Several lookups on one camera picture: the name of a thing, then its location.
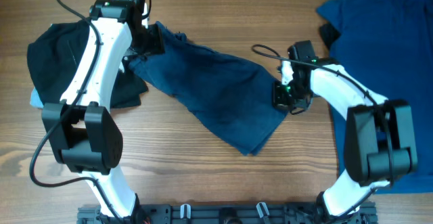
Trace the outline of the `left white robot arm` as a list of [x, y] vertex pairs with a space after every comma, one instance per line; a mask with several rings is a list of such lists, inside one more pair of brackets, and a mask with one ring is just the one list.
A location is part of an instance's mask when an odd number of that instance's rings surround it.
[[164, 53], [160, 29], [149, 24], [151, 0], [97, 0], [86, 19], [89, 37], [76, 73], [56, 104], [42, 111], [55, 159], [86, 181], [100, 203], [99, 223], [149, 223], [119, 165], [122, 133], [110, 114], [114, 83], [128, 56]]

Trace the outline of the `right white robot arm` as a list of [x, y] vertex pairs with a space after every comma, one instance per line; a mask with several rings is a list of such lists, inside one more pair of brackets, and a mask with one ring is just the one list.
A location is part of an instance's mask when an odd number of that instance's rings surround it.
[[325, 99], [346, 122], [344, 171], [317, 198], [315, 220], [332, 223], [352, 217], [379, 189], [391, 188], [417, 170], [411, 106], [389, 100], [360, 84], [332, 58], [318, 58], [310, 41], [288, 48], [273, 105], [299, 114], [314, 96]]

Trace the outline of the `navy blue shorts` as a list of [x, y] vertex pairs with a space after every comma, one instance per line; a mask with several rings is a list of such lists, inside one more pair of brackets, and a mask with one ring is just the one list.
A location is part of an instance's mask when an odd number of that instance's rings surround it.
[[157, 25], [165, 52], [135, 58], [129, 68], [243, 155], [257, 155], [287, 115], [272, 105], [276, 78], [257, 63], [196, 45], [186, 34]]

